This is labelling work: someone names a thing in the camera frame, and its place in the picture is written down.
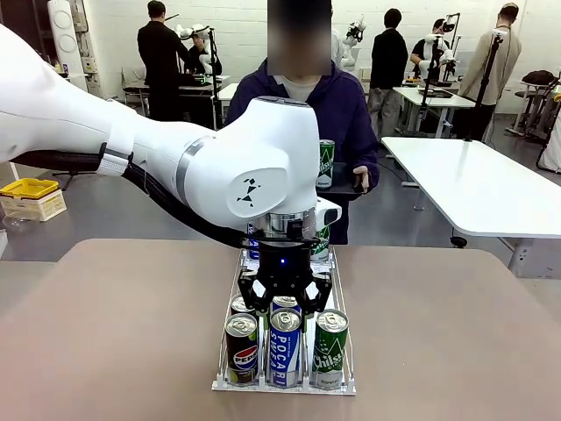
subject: purple jacket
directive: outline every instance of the purple jacket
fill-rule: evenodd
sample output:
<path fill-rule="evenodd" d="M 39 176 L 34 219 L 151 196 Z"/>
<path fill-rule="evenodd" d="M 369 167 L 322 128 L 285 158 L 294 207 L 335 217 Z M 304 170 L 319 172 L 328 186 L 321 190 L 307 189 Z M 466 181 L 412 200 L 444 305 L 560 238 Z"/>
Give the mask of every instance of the purple jacket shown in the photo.
<path fill-rule="evenodd" d="M 266 71 L 267 60 L 246 76 L 231 100 L 226 124 L 241 116 L 250 101 L 258 96 L 288 98 L 284 85 L 279 85 Z M 308 98 L 319 126 L 320 139 L 335 141 L 335 161 L 345 162 L 352 171 L 366 165 L 370 170 L 370 187 L 378 184 L 376 165 L 378 142 L 374 135 L 365 94 L 359 80 L 331 63 L 331 75 L 323 76 Z"/>

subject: blue can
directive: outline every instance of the blue can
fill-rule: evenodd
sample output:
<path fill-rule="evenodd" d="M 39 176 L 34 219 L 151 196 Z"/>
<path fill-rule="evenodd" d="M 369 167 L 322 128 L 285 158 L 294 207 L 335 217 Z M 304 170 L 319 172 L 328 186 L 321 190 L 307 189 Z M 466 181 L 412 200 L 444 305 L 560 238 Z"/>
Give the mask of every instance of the blue can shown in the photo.
<path fill-rule="evenodd" d="M 301 322 L 302 317 L 294 309 L 280 309 L 271 315 L 269 367 L 274 387 L 298 385 Z"/>
<path fill-rule="evenodd" d="M 255 230 L 253 229 L 253 222 L 250 222 L 249 224 L 247 224 L 247 233 L 248 234 L 253 234 L 255 232 Z M 255 247 L 257 248 L 259 246 L 259 242 L 254 240 L 254 239 L 250 239 L 249 240 L 249 245 L 251 247 Z M 259 252 L 254 252 L 253 250 L 249 251 L 249 258 L 251 260 L 259 260 Z"/>
<path fill-rule="evenodd" d="M 280 309 L 292 309 L 302 313 L 302 309 L 293 296 L 276 296 L 273 298 L 271 305 L 273 306 L 273 311 L 271 311 L 271 313 Z"/>

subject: black can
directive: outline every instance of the black can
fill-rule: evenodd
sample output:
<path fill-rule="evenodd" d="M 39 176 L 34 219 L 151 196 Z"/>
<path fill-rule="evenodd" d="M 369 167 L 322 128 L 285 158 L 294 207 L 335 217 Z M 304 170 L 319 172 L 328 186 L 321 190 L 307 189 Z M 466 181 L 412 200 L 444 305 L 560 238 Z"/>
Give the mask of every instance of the black can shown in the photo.
<path fill-rule="evenodd" d="M 255 318 L 257 318 L 257 311 L 249 310 L 245 307 L 245 301 L 241 294 L 235 295 L 230 302 L 230 314 L 233 316 L 234 314 L 251 314 Z"/>
<path fill-rule="evenodd" d="M 257 319 L 251 314 L 234 314 L 226 321 L 224 331 L 230 382 L 234 384 L 255 382 L 259 350 Z"/>

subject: yellow basket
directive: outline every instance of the yellow basket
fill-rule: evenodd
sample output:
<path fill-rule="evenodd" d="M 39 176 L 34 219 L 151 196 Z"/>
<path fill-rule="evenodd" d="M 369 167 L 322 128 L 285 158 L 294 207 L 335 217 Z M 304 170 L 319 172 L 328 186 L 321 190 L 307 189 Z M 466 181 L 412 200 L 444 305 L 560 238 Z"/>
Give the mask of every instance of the yellow basket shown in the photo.
<path fill-rule="evenodd" d="M 67 209 L 62 191 L 56 190 L 40 199 L 0 196 L 6 217 L 46 222 Z"/>
<path fill-rule="evenodd" d="M 12 184 L 0 189 L 0 195 L 10 197 L 22 197 L 26 199 L 40 199 L 59 188 L 58 182 L 50 180 L 35 180 L 34 178 L 22 178 Z"/>

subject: beverage can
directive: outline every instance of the beverage can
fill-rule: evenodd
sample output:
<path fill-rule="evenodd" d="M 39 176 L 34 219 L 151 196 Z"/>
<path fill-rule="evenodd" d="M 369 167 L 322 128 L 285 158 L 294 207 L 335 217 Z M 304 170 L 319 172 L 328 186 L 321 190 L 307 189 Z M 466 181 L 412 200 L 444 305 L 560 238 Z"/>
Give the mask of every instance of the beverage can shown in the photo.
<path fill-rule="evenodd" d="M 296 298 L 293 296 L 276 296 L 273 298 L 273 302 L 271 304 L 273 306 L 273 311 L 271 313 L 280 310 L 280 309 L 293 309 L 298 311 L 299 313 L 302 312 L 302 309 L 298 305 Z"/>
<path fill-rule="evenodd" d="M 255 229 L 253 228 L 253 222 L 250 222 L 249 224 L 247 224 L 247 233 L 248 234 L 253 234 L 255 232 Z M 249 240 L 249 245 L 251 247 L 259 247 L 259 242 L 255 239 L 250 239 Z M 249 258 L 251 260 L 259 260 L 259 252 L 256 252 L 254 250 L 250 250 L 249 251 Z"/>
<path fill-rule="evenodd" d="M 326 310 L 316 320 L 316 340 L 311 385 L 319 389 L 337 389 L 343 380 L 344 347 L 349 319 L 338 310 Z"/>
<path fill-rule="evenodd" d="M 320 239 L 320 243 L 312 247 L 312 261 L 327 261 L 330 254 L 330 226 L 327 225 L 320 232 L 316 233 L 316 237 Z"/>
<path fill-rule="evenodd" d="M 285 389 L 298 384 L 301 322 L 294 309 L 280 309 L 271 315 L 269 367 L 274 387 Z"/>
<path fill-rule="evenodd" d="M 249 310 L 245 307 L 245 301 L 241 294 L 236 294 L 230 302 L 230 314 L 251 314 L 257 319 L 257 312 L 255 310 Z"/>
<path fill-rule="evenodd" d="M 257 378 L 258 324 L 251 314 L 234 314 L 226 321 L 228 378 L 231 383 L 247 385 Z"/>
<path fill-rule="evenodd" d="M 335 160 L 335 142 L 333 140 L 319 141 L 319 176 L 316 187 L 330 189 L 333 184 L 333 162 Z"/>

